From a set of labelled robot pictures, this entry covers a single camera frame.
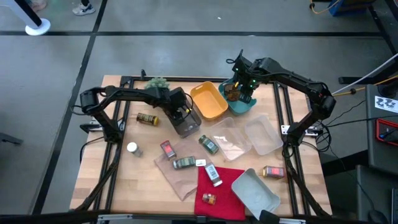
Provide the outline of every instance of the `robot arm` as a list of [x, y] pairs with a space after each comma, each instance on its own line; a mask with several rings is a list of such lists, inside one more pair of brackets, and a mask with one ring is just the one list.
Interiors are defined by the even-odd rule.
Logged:
[[[98, 95], [104, 97], [101, 102], [98, 100]], [[175, 127], [182, 124], [186, 116], [192, 112], [192, 106], [188, 106], [185, 93], [180, 87], [172, 91], [168, 88], [131, 90], [115, 86], [86, 90], [80, 94], [81, 110], [84, 114], [93, 116], [102, 125], [106, 142], [118, 142], [121, 139], [117, 121], [110, 119], [104, 112], [104, 109], [116, 100], [143, 101], [154, 108], [160, 107]]]
[[332, 97], [328, 87], [322, 82], [313, 82], [307, 78], [288, 71], [271, 58], [256, 59], [253, 63], [242, 56], [242, 51], [234, 63], [234, 83], [238, 83], [241, 96], [239, 100], [249, 103], [253, 91], [261, 83], [279, 82], [290, 86], [308, 96], [311, 111], [300, 122], [290, 125], [287, 131], [287, 142], [293, 146], [299, 146], [308, 129], [319, 119], [329, 118], [336, 100]]

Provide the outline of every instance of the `gray floor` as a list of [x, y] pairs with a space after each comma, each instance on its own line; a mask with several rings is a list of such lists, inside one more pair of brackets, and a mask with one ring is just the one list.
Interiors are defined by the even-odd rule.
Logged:
[[[97, 13], [77, 17], [78, 1], [50, 1], [39, 13], [50, 19], [52, 31], [91, 31]], [[93, 4], [98, 10], [100, 0]], [[327, 4], [317, 3], [317, 8]], [[375, 9], [394, 35], [397, 22], [381, 0]], [[24, 30], [9, 9], [0, 7], [0, 31]], [[108, 1], [99, 31], [275, 31], [377, 32], [367, 12], [354, 17], [316, 16], [308, 1]], [[22, 146], [0, 142], [0, 213], [29, 213], [44, 173], [54, 137], [65, 112], [88, 36], [0, 36], [0, 132], [22, 138]], [[363, 76], [391, 53], [382, 38], [354, 37], [228, 37], [228, 36], [97, 36], [80, 90], [101, 84], [103, 75], [138, 75], [144, 68], [154, 76], [230, 77], [226, 58], [240, 49], [253, 60], [272, 57], [285, 68], [331, 90], [342, 86], [339, 76]], [[337, 98], [333, 116], [364, 99], [364, 93]], [[365, 117], [364, 105], [339, 119]], [[67, 131], [44, 213], [68, 210], [79, 168], [79, 150], [86, 134], [79, 129], [88, 117], [73, 116]], [[331, 129], [333, 150], [346, 156], [366, 149], [365, 124]], [[329, 152], [322, 162], [335, 159]], [[327, 179], [333, 193], [344, 178]]]

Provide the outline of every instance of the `red napkin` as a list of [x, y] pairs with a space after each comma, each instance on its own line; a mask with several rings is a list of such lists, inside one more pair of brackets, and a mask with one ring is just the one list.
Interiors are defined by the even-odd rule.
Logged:
[[[217, 187], [206, 173], [204, 167], [199, 167], [198, 189], [195, 198], [195, 214], [226, 220], [245, 220], [244, 205], [232, 191], [232, 183], [243, 174], [244, 170], [216, 167], [223, 183]], [[216, 203], [210, 205], [202, 200], [203, 194], [216, 196]]]

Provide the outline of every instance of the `brown paper bag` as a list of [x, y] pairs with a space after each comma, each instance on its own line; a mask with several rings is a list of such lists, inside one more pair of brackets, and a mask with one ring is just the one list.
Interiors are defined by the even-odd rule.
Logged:
[[[211, 162], [207, 156], [206, 149], [194, 140], [183, 139], [172, 147], [177, 155], [176, 159], [195, 156], [195, 159], [206, 159], [206, 163]], [[198, 168], [196, 166], [175, 170], [173, 160], [169, 161], [165, 154], [162, 154], [154, 161], [181, 201], [185, 200], [197, 189]]]

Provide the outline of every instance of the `shoe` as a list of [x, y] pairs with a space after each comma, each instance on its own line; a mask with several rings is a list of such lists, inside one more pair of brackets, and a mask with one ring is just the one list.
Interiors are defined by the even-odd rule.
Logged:
[[79, 4], [78, 7], [72, 10], [74, 15], [76, 16], [84, 16], [95, 12], [94, 7], [91, 4], [84, 6], [82, 3]]

